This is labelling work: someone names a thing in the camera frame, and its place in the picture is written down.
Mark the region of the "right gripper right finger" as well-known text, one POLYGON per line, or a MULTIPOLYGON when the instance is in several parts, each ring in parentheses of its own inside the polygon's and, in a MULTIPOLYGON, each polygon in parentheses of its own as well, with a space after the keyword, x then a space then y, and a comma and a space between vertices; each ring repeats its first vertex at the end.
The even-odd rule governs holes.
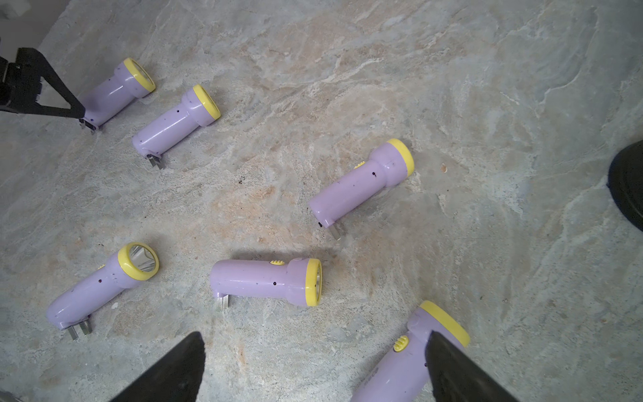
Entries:
POLYGON ((517 402, 441 333, 430 334, 425 358, 437 402, 517 402))

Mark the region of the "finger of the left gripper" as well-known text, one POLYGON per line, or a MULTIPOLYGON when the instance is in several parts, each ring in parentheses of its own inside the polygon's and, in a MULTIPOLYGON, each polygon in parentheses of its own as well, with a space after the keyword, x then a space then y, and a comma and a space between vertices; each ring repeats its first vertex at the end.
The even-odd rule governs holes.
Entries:
POLYGON ((14 62, 1 58, 1 111, 75 119, 85 116, 85 107, 35 48, 19 48, 14 62), (70 107, 40 105, 43 81, 49 83, 70 107))

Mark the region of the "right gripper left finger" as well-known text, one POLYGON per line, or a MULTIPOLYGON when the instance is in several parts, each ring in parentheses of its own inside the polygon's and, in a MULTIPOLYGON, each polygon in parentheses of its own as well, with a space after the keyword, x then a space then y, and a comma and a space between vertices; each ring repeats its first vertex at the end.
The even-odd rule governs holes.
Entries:
POLYGON ((202 334, 192 332, 112 401, 196 401, 205 360, 202 334))

